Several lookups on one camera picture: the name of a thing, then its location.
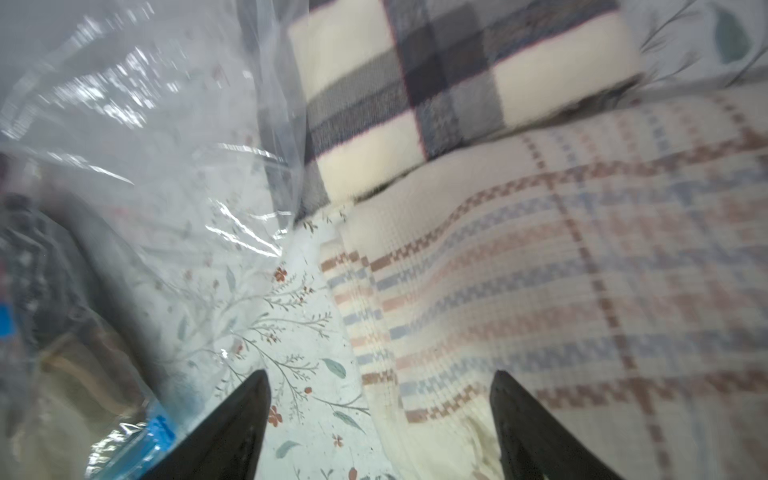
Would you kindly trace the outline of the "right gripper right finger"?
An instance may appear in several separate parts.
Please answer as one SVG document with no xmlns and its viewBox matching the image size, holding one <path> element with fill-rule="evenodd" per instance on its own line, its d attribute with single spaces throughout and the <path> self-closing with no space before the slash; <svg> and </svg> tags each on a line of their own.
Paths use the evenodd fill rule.
<svg viewBox="0 0 768 480">
<path fill-rule="evenodd" d="M 506 479 L 599 480 L 619 477 L 508 372 L 495 373 L 489 401 Z"/>
</svg>

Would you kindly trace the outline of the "cream fringed striped scarf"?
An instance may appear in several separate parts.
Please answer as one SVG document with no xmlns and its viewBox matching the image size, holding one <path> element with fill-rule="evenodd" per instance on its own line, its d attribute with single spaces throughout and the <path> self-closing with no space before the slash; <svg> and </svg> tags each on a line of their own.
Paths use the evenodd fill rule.
<svg viewBox="0 0 768 480">
<path fill-rule="evenodd" d="M 508 372 L 622 479 L 767 475 L 767 86 L 456 151 L 320 251 L 403 479 L 504 479 Z"/>
</svg>

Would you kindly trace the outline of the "grey cream plaid scarf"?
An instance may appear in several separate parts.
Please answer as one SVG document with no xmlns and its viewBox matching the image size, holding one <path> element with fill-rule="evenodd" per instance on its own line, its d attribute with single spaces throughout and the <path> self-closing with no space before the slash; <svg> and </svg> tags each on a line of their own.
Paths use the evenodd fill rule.
<svg viewBox="0 0 768 480">
<path fill-rule="evenodd" d="M 298 214 L 358 200 L 453 150 L 632 84 L 616 1 L 258 1 L 299 100 Z"/>
</svg>

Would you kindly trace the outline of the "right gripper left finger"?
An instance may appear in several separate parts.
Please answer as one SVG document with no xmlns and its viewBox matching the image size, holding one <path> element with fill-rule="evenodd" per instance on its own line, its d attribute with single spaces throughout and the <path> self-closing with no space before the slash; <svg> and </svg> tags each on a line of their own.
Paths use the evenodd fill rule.
<svg viewBox="0 0 768 480">
<path fill-rule="evenodd" d="M 142 479 L 253 479 L 270 406 L 268 375 L 256 371 Z"/>
</svg>

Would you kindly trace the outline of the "clear plastic vacuum bag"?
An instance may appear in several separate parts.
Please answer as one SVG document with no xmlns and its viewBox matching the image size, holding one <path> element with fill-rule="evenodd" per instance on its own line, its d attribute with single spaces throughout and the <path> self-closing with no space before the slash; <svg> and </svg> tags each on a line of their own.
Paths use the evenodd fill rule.
<svg viewBox="0 0 768 480">
<path fill-rule="evenodd" d="M 5 1 L 1 149 L 38 170 L 177 419 L 260 363 L 231 344 L 304 180 L 305 1 Z"/>
</svg>

